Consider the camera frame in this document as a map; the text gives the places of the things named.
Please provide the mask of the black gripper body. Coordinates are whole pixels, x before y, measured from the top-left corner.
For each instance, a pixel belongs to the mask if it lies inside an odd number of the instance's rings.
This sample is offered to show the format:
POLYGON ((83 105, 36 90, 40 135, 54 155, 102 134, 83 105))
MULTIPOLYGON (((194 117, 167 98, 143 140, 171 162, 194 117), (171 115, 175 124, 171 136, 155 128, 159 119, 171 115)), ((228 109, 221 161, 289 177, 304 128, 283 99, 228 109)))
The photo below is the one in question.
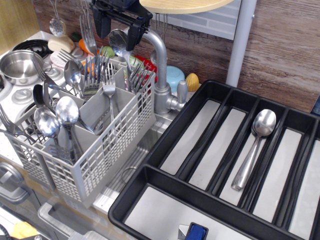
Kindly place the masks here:
POLYGON ((150 21, 153 18, 152 13, 144 8, 139 0, 92 0, 90 9, 93 16, 94 10, 100 10, 111 19, 127 26, 139 20, 145 30, 150 29, 150 21))

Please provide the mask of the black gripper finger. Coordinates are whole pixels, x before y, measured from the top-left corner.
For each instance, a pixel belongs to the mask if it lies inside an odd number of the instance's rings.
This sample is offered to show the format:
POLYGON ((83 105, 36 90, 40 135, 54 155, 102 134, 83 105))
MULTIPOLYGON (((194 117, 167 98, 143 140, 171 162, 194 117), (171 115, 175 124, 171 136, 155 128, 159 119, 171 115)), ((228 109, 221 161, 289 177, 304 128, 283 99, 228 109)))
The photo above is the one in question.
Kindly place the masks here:
POLYGON ((145 33, 145 28, 141 22, 134 22, 129 26, 127 32, 126 50, 133 51, 135 46, 140 43, 142 36, 145 33))
POLYGON ((93 11, 97 35, 103 40, 111 32, 111 18, 100 10, 93 11))

